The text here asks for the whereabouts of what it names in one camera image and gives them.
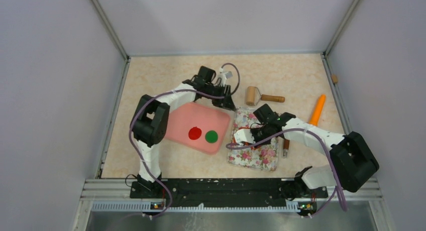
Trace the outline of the wooden rolling pin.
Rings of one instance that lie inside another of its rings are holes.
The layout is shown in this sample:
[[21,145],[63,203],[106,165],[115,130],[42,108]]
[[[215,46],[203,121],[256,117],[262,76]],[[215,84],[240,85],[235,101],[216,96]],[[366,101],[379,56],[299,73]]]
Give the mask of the wooden rolling pin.
[[246,89],[245,104],[249,106],[256,106],[260,101],[284,103],[285,97],[262,94],[258,87],[248,86]]

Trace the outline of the orange-red dough piece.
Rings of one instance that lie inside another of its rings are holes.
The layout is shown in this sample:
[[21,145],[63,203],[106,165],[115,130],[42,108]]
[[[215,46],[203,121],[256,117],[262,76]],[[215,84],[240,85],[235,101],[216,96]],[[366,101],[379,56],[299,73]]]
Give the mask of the orange-red dough piece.
[[[233,140],[232,143],[234,147],[250,146],[259,141],[268,137],[268,135],[262,132],[262,127],[240,127],[232,134]],[[251,150],[266,148],[266,149],[276,149],[278,146],[277,138],[274,137],[268,141],[265,141],[256,146],[252,146]]]

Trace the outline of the pink plastic tray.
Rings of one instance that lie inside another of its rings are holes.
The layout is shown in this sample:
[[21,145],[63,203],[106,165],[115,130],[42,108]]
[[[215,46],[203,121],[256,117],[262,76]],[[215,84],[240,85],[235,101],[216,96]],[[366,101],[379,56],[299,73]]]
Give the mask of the pink plastic tray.
[[216,154],[224,140],[231,117],[224,111],[195,102],[169,114],[165,138],[205,154]]

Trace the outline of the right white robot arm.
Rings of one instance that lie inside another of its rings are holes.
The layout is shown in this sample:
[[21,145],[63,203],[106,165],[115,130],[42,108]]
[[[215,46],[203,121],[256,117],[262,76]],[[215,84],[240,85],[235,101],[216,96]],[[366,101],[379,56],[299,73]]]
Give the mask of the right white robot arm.
[[267,104],[256,109],[254,115],[260,127],[238,131],[235,137],[239,142],[258,146],[274,137],[283,137],[314,149],[328,159],[327,165],[302,172],[301,179],[294,184],[295,192],[301,197],[308,197],[323,186],[336,186],[355,193],[379,170],[378,161],[357,132],[325,131],[291,113],[278,114]]

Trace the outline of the floral patterned tray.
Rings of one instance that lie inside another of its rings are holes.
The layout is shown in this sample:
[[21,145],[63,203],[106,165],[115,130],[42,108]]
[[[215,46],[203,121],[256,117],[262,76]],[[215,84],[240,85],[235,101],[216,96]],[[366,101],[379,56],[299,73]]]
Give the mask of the floral patterned tray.
[[[237,107],[231,131],[231,142],[235,142],[234,134],[240,129],[259,128],[260,122],[254,115],[254,108]],[[262,171],[275,171],[278,166],[278,138],[272,138],[269,144],[258,148],[229,150],[228,162],[232,165]]]

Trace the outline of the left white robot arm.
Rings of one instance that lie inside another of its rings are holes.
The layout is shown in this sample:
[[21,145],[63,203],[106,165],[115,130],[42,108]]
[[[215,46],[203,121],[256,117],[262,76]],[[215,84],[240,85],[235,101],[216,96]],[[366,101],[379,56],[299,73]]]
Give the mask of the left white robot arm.
[[176,88],[157,96],[145,94],[140,98],[130,123],[129,140],[139,155],[138,181],[148,197],[156,197],[161,191],[158,147],[166,135],[169,114],[203,97],[210,99],[215,107],[236,111],[232,96],[238,87],[232,89],[226,83],[231,77],[232,73],[223,68],[216,72],[201,66],[196,75]]

